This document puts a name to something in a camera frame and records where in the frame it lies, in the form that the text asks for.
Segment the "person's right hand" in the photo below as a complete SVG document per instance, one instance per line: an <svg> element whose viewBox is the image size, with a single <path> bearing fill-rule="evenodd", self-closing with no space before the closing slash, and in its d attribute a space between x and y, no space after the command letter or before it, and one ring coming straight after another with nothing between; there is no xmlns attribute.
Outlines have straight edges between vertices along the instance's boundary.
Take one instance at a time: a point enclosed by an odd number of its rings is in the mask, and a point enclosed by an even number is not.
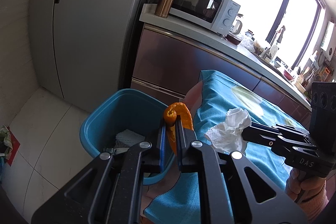
<svg viewBox="0 0 336 224"><path fill-rule="evenodd" d="M286 181L285 193L292 199L296 200L303 190L306 193L305 200L309 200L320 193L326 182L326 178L311 177L299 181L299 170L293 168L290 171L289 178Z"/></svg>

